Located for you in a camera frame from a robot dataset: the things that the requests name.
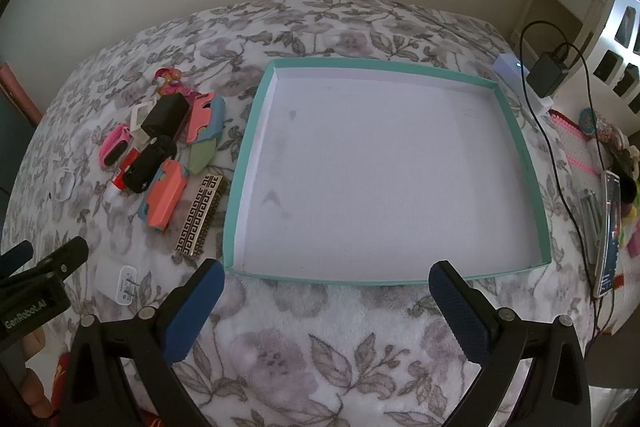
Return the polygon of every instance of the table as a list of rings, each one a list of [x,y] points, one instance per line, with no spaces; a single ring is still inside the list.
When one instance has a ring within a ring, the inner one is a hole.
[[[495,78],[490,65],[508,50],[481,20],[381,0],[247,2],[141,31],[82,62],[47,109],[15,182],[2,251],[28,239],[40,259],[75,235],[87,240],[89,260],[66,282],[71,308],[51,323],[69,346],[81,316],[131,317],[161,302],[194,270],[174,246],[201,177],[190,180],[160,233],[135,216],[142,195],[108,201],[105,188],[113,171],[102,171],[97,162],[99,144],[111,128],[127,121],[135,103],[151,97],[155,70],[174,66],[184,72],[187,86],[225,97],[223,138],[205,172],[232,178],[255,89],[273,57],[404,60]],[[513,95],[509,100],[540,182],[553,260],[541,269],[473,286],[496,307],[512,307],[523,319],[570,315],[584,344],[593,311],[577,235],[559,200],[542,135]],[[550,120],[543,124],[565,197],[576,207],[558,134]],[[178,146],[183,161],[184,149]],[[60,168],[76,176],[72,195],[63,202],[50,197]],[[226,197],[207,237],[208,257],[220,254],[225,207]],[[130,306],[118,306],[95,290],[101,255],[138,268],[140,288]],[[192,351],[174,369],[211,424],[221,427],[439,425],[478,372],[425,286],[327,286],[238,275],[227,277]],[[496,423],[507,418],[526,370],[522,362]],[[126,371],[140,406],[153,410],[132,363]]]

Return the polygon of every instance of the blue gripper pad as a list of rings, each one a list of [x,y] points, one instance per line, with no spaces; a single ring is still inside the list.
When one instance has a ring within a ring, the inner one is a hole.
[[[0,279],[5,279],[33,258],[33,247],[22,241],[0,257]]]
[[[167,363],[184,360],[225,287],[221,263],[205,259],[182,287],[173,290],[158,309],[156,322]]]
[[[447,261],[431,267],[429,290],[468,360],[480,365],[488,362],[492,350],[490,330],[468,300],[468,292],[473,290]]]

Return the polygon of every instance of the pink stripe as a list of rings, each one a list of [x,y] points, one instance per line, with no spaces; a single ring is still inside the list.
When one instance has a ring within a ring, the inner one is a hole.
[[[596,178],[600,177],[600,175],[596,171],[594,171],[593,167],[591,167],[590,165],[587,165],[586,163],[581,162],[580,160],[577,160],[573,156],[567,155],[566,160],[569,163],[569,165],[577,167],[578,169],[586,172],[587,174],[593,174],[594,176],[596,176]]]
[[[573,134],[576,138],[579,138],[585,142],[588,142],[590,140],[590,137],[588,137],[586,134],[584,134],[580,129],[576,129],[573,125],[571,125],[569,122],[567,122],[564,118],[561,118],[560,116],[556,115],[556,114],[552,114],[551,115],[551,120],[553,120],[556,124],[558,124],[560,127],[562,127],[565,131],[569,131],[571,134]]]

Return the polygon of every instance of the floral tablecloth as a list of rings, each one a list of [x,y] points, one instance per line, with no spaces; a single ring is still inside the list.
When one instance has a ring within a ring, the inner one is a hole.
[[[144,30],[82,62],[47,109],[15,182],[2,251],[28,239],[39,259],[75,235],[87,240],[89,260],[67,280],[72,306],[52,322],[67,346],[81,316],[131,317],[188,279],[194,264],[175,255],[174,246],[201,176],[190,180],[167,230],[159,233],[135,215],[142,196],[105,197],[113,171],[101,170],[96,157],[110,129],[128,120],[131,106],[151,97],[151,77],[162,66],[184,71],[189,87],[225,97],[223,139],[206,171],[232,178],[255,89],[273,57],[404,60],[494,78],[490,65],[506,51],[504,39],[481,20],[380,0],[242,3]],[[593,313],[577,236],[542,136],[511,95],[510,103],[538,174],[553,261],[474,286],[523,319],[570,315],[584,343]],[[566,156],[552,122],[543,120],[566,198],[575,206]],[[185,146],[178,147],[185,161]],[[59,168],[76,176],[62,203],[50,197]],[[208,257],[220,255],[225,207],[226,198],[207,237]],[[95,289],[102,255],[138,268],[132,305],[118,306]],[[228,275],[192,351],[174,369],[211,424],[221,427],[439,425],[478,372],[425,286],[327,286],[237,275]],[[526,369],[522,362],[496,425],[508,417]],[[140,405],[153,410],[132,363],[126,370]]]

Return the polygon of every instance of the screw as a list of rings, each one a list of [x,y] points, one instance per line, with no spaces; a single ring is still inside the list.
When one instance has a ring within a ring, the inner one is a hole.
[[[571,317],[569,315],[560,315],[558,317],[558,321],[560,322],[560,324],[566,326],[567,328],[570,328],[574,325],[574,322],[571,320]]]
[[[150,319],[156,314],[156,309],[153,306],[145,306],[138,312],[138,317],[143,320]]]
[[[516,314],[510,308],[500,308],[498,310],[498,317],[500,317],[504,321],[511,322],[514,318],[516,318]]]
[[[94,323],[95,317],[93,315],[87,315],[86,317],[82,317],[80,320],[80,325],[88,328]]]

